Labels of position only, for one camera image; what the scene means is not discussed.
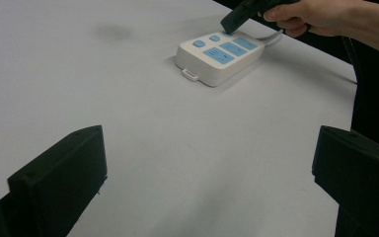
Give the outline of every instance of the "hand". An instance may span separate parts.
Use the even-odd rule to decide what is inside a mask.
[[[290,37],[299,37],[311,26],[309,32],[334,37],[342,35],[342,17],[345,12],[362,0],[300,0],[283,4],[264,13],[268,22],[276,22]]]

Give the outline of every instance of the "black handheld device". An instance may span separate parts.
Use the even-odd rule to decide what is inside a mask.
[[[298,0],[245,0],[223,18],[220,24],[227,34],[232,34],[257,13],[263,15],[264,12],[277,5],[296,2]]]

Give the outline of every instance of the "table surface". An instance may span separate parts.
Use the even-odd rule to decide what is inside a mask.
[[[229,11],[0,1],[0,198],[45,149],[100,124],[109,178],[71,237],[334,236],[338,205],[311,169],[320,126],[350,127],[353,69],[283,36],[219,87],[184,78],[178,44],[221,31]]]

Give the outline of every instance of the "power strip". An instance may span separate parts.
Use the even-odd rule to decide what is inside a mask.
[[[191,81],[216,87],[258,60],[264,48],[245,33],[216,32],[180,43],[175,64]]]

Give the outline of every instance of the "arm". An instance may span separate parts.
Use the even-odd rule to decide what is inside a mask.
[[[279,5],[264,13],[269,22],[277,22],[286,34],[299,37],[306,32],[326,36],[344,36],[379,50],[379,4],[362,0],[300,0]]]

